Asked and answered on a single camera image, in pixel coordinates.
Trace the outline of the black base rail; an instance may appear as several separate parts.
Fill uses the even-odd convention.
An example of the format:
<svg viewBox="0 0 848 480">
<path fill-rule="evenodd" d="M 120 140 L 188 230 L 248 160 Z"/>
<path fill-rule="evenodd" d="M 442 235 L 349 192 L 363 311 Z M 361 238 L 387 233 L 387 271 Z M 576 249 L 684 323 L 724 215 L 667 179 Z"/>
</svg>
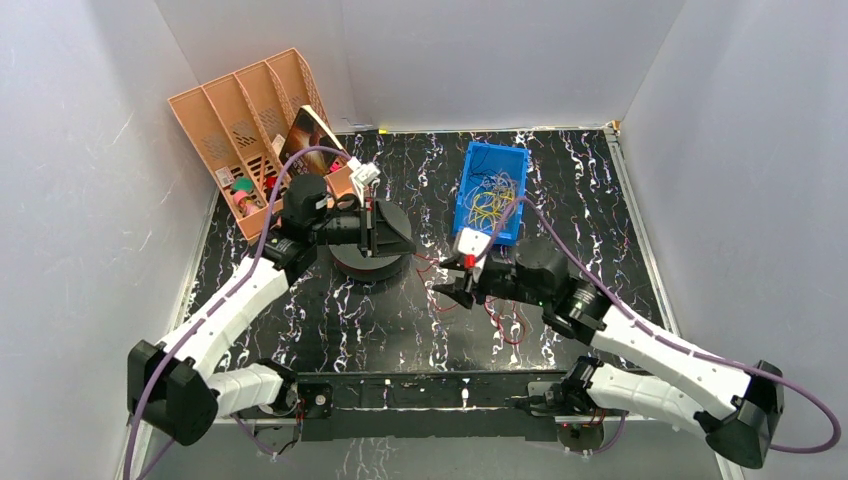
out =
<svg viewBox="0 0 848 480">
<path fill-rule="evenodd" d="M 554 441 L 568 418 L 593 411 L 584 401 L 566 401 L 563 375 L 549 370 L 302 374 L 303 438 Z"/>
</svg>

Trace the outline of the orange file organizer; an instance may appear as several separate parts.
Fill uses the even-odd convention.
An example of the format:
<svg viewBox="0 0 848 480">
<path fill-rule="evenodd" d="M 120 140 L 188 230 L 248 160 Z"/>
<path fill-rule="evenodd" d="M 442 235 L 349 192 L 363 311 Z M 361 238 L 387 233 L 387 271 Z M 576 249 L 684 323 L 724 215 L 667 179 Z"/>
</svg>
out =
<svg viewBox="0 0 848 480">
<path fill-rule="evenodd" d="M 263 193 L 267 176 L 288 181 L 292 177 L 288 168 L 307 152 L 341 155 L 339 150 L 315 145 L 292 155 L 285 164 L 279 159 L 301 106 L 311 105 L 329 126 L 311 69 L 296 49 L 174 96 L 169 104 L 250 243 L 258 239 L 267 209 Z M 353 193 L 346 164 L 324 176 L 335 197 Z M 254 183 L 250 194 L 260 206 L 246 218 L 239 217 L 232 200 L 231 185 L 242 176 Z"/>
</svg>

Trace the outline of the green tape roll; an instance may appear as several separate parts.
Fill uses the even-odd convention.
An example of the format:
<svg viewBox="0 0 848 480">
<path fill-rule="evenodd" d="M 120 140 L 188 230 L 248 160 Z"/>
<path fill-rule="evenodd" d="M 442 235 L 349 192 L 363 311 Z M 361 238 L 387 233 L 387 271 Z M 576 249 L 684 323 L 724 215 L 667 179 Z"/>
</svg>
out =
<svg viewBox="0 0 848 480">
<path fill-rule="evenodd" d="M 232 183 L 231 188 L 234 192 L 250 193 L 254 190 L 254 183 L 249 177 L 238 177 Z"/>
</svg>

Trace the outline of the red black small item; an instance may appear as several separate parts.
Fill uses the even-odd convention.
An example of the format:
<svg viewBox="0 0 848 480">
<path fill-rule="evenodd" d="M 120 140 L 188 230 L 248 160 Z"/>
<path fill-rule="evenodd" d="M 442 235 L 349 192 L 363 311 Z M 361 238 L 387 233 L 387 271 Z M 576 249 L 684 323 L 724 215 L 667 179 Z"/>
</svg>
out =
<svg viewBox="0 0 848 480">
<path fill-rule="evenodd" d="M 269 175 L 265 178 L 264 184 L 263 184 L 263 186 L 264 186 L 263 193 L 264 193 L 264 198 L 265 198 L 266 201 L 268 201 L 269 198 L 271 197 L 271 193 L 273 191 L 274 186 L 276 185 L 277 180 L 278 180 L 277 175 Z"/>
</svg>

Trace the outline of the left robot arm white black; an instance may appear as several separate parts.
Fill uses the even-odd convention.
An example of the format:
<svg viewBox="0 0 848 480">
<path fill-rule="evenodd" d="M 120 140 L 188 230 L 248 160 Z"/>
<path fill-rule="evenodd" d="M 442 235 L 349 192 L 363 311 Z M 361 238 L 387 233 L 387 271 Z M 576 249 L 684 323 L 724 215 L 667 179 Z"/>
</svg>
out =
<svg viewBox="0 0 848 480">
<path fill-rule="evenodd" d="M 252 321 L 315 262 L 319 248 L 350 245 L 363 258 L 413 254 L 415 244 L 384 215 L 373 196 L 379 172 L 352 173 L 352 192 L 330 200 L 324 177 L 294 177 L 282 207 L 265 218 L 254 254 L 182 325 L 156 343 L 141 340 L 128 355 L 128 408 L 183 446 L 198 442 L 216 419 L 262 406 L 275 416 L 300 409 L 297 375 L 271 360 L 219 373 L 219 359 Z"/>
</svg>

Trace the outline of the blue plastic bin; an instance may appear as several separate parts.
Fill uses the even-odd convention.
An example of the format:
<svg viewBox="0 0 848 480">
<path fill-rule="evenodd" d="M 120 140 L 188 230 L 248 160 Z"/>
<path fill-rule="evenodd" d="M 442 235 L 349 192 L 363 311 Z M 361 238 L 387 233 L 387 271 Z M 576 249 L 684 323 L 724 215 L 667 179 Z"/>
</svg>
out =
<svg viewBox="0 0 848 480">
<path fill-rule="evenodd" d="M 452 233 L 490 234 L 507 207 L 525 194 L 529 151 L 482 142 L 469 144 L 460 178 Z"/>
</svg>

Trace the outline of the grey perforated cable spool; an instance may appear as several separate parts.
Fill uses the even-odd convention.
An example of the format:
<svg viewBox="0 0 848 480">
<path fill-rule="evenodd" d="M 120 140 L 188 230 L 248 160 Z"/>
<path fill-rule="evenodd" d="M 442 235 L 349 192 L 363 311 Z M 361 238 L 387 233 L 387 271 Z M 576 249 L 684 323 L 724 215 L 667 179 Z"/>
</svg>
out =
<svg viewBox="0 0 848 480">
<path fill-rule="evenodd" d="M 342 273 L 354 281 L 365 283 L 387 280 L 401 273 L 411 257 L 366 258 L 353 245 L 330 245 L 328 250 L 335 266 Z"/>
</svg>

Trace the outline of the brown book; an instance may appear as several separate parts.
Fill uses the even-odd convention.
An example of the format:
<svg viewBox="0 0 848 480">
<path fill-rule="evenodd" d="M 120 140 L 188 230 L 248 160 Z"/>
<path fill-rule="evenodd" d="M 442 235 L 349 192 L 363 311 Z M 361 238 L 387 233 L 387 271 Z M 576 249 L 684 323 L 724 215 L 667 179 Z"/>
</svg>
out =
<svg viewBox="0 0 848 480">
<path fill-rule="evenodd" d="M 279 159 L 285 164 L 297 152 L 320 145 L 343 151 L 344 147 L 335 134 L 311 105 L 301 106 L 285 138 Z M 347 163 L 344 156 L 324 151 L 311 151 L 302 155 L 287 170 L 289 176 L 318 174 L 326 176 Z"/>
</svg>

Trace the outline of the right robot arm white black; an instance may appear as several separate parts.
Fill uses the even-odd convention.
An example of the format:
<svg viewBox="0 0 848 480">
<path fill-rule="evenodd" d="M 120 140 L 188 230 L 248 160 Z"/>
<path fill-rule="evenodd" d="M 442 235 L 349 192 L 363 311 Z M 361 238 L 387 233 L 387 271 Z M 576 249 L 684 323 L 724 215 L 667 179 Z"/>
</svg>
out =
<svg viewBox="0 0 848 480">
<path fill-rule="evenodd" d="M 536 305 L 557 334 L 630 361 L 644 374 L 584 358 L 563 380 L 565 405 L 628 411 L 702 437 L 718 455 L 763 467 L 783 413 L 781 371 L 735 365 L 651 324 L 572 271 L 566 253 L 540 238 L 518 242 L 511 259 L 484 253 L 488 236 L 465 229 L 440 267 L 460 272 L 434 291 L 465 308 L 502 299 Z"/>
</svg>

